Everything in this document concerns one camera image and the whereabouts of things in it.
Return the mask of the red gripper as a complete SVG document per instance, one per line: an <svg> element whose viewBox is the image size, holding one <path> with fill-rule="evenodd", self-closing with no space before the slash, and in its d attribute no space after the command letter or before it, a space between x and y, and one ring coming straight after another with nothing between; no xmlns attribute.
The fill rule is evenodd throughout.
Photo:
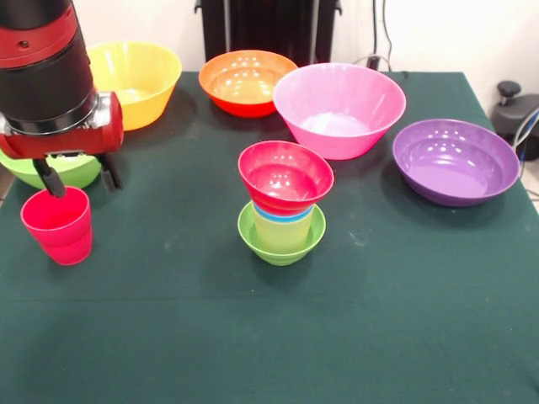
<svg viewBox="0 0 539 404"><path fill-rule="evenodd" d="M114 92L97 93L97 105L87 119L67 131L25 134L1 118L1 149L12 159L31 158L33 166L50 195L62 198L66 188L45 157L83 153L97 156L100 176L110 192L123 188L113 157L106 152L120 149L124 139L120 101Z"/></svg>

